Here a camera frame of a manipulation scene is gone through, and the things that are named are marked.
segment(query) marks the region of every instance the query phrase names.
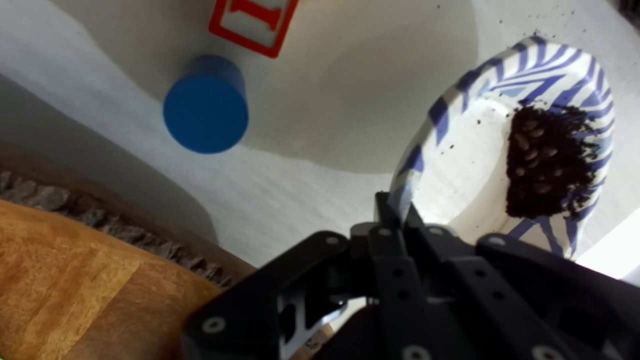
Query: red label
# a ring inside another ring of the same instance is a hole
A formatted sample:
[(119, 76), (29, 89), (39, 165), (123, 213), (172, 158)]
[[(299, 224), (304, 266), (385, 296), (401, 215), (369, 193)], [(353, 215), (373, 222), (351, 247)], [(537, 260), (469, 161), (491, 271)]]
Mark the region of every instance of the red label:
[(261, 0), (219, 0), (210, 32), (248, 49), (278, 57), (297, 6), (299, 0), (283, 0), (280, 6), (265, 6)]

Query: blue and white striped bowl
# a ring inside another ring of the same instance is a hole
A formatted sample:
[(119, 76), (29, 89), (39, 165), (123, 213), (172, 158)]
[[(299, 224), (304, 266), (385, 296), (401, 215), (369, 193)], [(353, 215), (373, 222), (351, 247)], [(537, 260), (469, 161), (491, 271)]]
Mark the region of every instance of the blue and white striped bowl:
[[(508, 131), (520, 103), (544, 110), (574, 105), (599, 130), (599, 136), (584, 137), (599, 143), (595, 154), (587, 154), (596, 176), (574, 217), (567, 211), (542, 217), (507, 213)], [(596, 57), (540, 36), (526, 37), (465, 73), (436, 100), (396, 170), (391, 204), (401, 217), (416, 204), (427, 222), (451, 224), (466, 239), (507, 231), (571, 254), (599, 204), (612, 156), (612, 128), (612, 89)]]

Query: white surface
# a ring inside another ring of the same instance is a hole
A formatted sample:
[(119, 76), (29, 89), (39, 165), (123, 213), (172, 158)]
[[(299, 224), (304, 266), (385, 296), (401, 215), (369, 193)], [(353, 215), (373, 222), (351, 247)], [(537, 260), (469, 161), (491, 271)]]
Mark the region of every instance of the white surface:
[[(0, 73), (181, 183), (213, 215), (220, 244), (261, 266), (309, 231), (370, 220), (373, 193), (387, 189), (430, 101), (465, 69), (544, 30), (595, 51), (617, 96), (617, 158), (587, 235), (640, 206), (631, 189), (640, 181), (640, 36), (611, 1), (303, 0), (280, 59), (208, 36), (210, 8), (0, 0)], [(204, 51), (243, 68), (253, 103), (248, 137), (224, 156), (183, 149), (161, 117), (163, 93)]]
[(629, 277), (638, 268), (640, 210), (633, 211), (596, 245), (576, 257), (579, 263), (595, 268), (612, 277)]
[(128, 215), (153, 220), (163, 231), (170, 229), (183, 239), (216, 241), (208, 211), (167, 176), (2, 76), (0, 98), (2, 159), (37, 158), (39, 163), (33, 165), (47, 161), (64, 186), (109, 196), (105, 199), (127, 208)]

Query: screw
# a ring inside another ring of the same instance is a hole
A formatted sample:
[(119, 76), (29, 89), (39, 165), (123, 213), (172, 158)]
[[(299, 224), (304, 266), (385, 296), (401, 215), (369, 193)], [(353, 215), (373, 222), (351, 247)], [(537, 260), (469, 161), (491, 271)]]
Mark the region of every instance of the screw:
[(428, 353), (427, 348), (413, 343), (403, 348), (403, 360), (432, 360), (432, 353)]
[(331, 237), (326, 237), (326, 244), (337, 245), (337, 244), (341, 244), (341, 239), (331, 235)]
[(565, 360), (565, 355), (557, 348), (550, 348), (544, 343), (534, 345), (532, 353), (534, 353), (534, 360)]
[(387, 237), (387, 235), (392, 235), (392, 229), (380, 227), (379, 233)]
[(227, 319), (216, 315), (216, 317), (208, 317), (203, 322), (203, 332), (204, 334), (219, 334), (227, 328)]
[(488, 244), (507, 245), (505, 237), (498, 237), (498, 235), (488, 237)]

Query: wood grain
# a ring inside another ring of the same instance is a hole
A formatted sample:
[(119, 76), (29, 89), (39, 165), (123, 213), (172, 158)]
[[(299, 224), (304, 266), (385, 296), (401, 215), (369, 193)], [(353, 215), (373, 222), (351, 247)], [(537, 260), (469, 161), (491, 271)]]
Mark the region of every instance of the wood grain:
[(210, 281), (73, 220), (0, 201), (0, 353), (178, 357)]

